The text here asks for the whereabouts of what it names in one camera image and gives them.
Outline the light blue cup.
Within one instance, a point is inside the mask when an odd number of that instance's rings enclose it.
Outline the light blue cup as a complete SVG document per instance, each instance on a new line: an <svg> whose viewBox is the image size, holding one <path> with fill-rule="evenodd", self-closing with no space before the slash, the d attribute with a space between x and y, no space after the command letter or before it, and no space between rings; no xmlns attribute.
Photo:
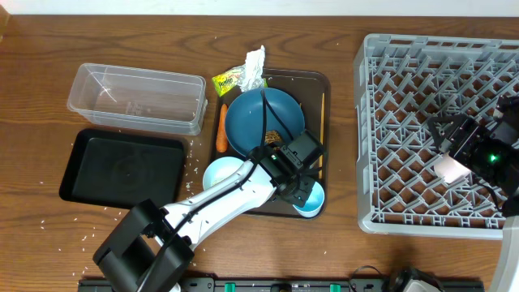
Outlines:
<svg viewBox="0 0 519 292"><path fill-rule="evenodd" d="M293 207L299 215L305 218L313 218L320 213L322 207L324 206L324 201L324 189L318 182L316 182L305 205L303 207L299 207L294 204Z"/></svg>

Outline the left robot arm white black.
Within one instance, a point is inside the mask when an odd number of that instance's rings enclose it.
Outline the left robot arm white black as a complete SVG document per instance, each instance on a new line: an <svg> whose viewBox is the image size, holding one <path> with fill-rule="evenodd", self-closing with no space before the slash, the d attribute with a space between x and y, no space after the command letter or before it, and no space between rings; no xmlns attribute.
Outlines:
<svg viewBox="0 0 519 292"><path fill-rule="evenodd" d="M132 208L93 255L115 291L177 291L194 250L209 235L278 195L304 205L315 183L320 146L269 145L219 183L190 199Z"/></svg>

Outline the white tissue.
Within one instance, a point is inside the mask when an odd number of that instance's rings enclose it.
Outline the white tissue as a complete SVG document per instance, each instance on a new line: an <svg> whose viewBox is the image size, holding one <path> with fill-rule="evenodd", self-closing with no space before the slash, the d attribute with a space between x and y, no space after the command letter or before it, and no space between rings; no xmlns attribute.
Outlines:
<svg viewBox="0 0 519 292"><path fill-rule="evenodd" d="M247 92L255 88L262 88L264 80L262 77L265 61L265 48L263 45L259 49L247 53L243 65L243 73L239 80L239 87L242 92Z"/></svg>

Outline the wooden chopstick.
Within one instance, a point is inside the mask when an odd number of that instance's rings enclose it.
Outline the wooden chopstick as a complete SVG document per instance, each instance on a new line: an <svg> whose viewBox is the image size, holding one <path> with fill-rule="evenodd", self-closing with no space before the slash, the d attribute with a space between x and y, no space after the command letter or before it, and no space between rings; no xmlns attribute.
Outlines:
<svg viewBox="0 0 519 292"><path fill-rule="evenodd" d="M321 112L320 112L320 143L324 144L324 111L325 111L325 93L321 97ZM320 171L318 173L319 180L323 177L324 156L320 157Z"/></svg>

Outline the dark blue bowl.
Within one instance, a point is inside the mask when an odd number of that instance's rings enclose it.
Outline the dark blue bowl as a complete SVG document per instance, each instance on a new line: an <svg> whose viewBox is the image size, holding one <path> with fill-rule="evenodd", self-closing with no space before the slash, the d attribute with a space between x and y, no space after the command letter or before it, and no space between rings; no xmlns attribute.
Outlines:
<svg viewBox="0 0 519 292"><path fill-rule="evenodd" d="M299 103L288 93L275 88L256 88L242 93L227 111L225 131L229 144L244 157L260 145L263 130L261 91L264 91L267 102L286 126L284 128L267 108L267 131L278 131L283 141L290 142L306 127Z"/></svg>

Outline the pink cup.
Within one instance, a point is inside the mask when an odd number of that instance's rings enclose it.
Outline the pink cup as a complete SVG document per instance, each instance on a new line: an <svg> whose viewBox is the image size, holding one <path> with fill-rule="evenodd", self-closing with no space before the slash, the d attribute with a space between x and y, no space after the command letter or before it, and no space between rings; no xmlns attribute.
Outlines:
<svg viewBox="0 0 519 292"><path fill-rule="evenodd" d="M471 170L451 158L447 153L442 154L440 159L435 162L433 170L436 176L442 178L446 183L453 183L471 173Z"/></svg>

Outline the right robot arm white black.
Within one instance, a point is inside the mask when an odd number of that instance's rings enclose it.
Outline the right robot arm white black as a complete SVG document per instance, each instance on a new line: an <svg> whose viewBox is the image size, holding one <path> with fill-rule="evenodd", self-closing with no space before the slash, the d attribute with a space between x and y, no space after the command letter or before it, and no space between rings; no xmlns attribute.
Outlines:
<svg viewBox="0 0 519 292"><path fill-rule="evenodd" d="M496 125L488 129L466 114L432 117L427 127L442 158L434 171L451 183L472 172L485 183L505 217L500 258L491 291L518 290L518 97L499 97Z"/></svg>

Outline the brown mushroom food scrap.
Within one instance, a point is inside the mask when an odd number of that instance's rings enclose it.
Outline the brown mushroom food scrap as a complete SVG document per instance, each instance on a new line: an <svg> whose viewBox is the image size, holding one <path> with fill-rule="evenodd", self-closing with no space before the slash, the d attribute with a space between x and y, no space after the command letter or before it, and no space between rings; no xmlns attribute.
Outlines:
<svg viewBox="0 0 519 292"><path fill-rule="evenodd" d="M272 143L282 143L283 139L278 131L272 130L267 131L264 137L264 142L266 144L272 144Z"/></svg>

